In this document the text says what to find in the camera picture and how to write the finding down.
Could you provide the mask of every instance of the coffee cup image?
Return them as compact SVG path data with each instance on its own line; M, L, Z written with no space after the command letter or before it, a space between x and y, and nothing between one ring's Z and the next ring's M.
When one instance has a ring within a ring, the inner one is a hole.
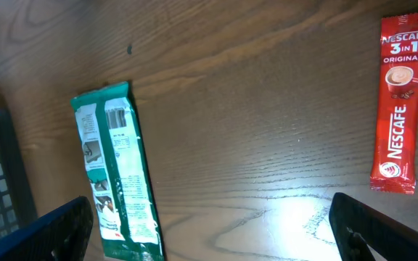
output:
M87 141L83 144L83 155L86 163L102 163L99 141Z
M388 90L396 95L412 91L418 85L418 78L414 77L414 71L406 66L390 68L385 75L385 81L388 84Z
M92 183L95 191L106 191L109 190L109 184L107 183L107 180L98 181L96 183Z
M104 208L107 207L111 212L114 212L114 207L112 206L112 200L109 196L96 196L97 203L96 208L98 211L103 212Z

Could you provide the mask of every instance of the nutrition label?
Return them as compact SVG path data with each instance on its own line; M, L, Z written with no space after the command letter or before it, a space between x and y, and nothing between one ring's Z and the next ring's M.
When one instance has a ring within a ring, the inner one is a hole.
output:
M140 137L136 135L130 104L125 98L112 99L106 101L104 110L122 183L131 239L134 242L158 244L157 224L152 216L139 151Z

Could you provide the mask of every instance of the barcode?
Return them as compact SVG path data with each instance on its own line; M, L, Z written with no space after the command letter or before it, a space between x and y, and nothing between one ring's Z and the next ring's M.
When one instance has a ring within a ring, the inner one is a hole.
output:
M125 110L122 108L108 109L106 111L107 127L111 129L127 127Z

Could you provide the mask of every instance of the red coffee sachet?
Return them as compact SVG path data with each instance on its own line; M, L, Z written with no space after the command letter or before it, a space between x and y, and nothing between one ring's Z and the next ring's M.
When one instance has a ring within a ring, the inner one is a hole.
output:
M413 194L418 118L418 13L382 19L380 92L370 188Z

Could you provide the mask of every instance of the table surface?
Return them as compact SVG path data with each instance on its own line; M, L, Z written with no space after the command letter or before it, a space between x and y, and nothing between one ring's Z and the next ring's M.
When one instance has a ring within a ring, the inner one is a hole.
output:
M415 7L0 1L0 102L38 214L92 201L70 99L130 80L169 260L338 260L337 191L418 230L418 142L415 195L369 190L380 19Z

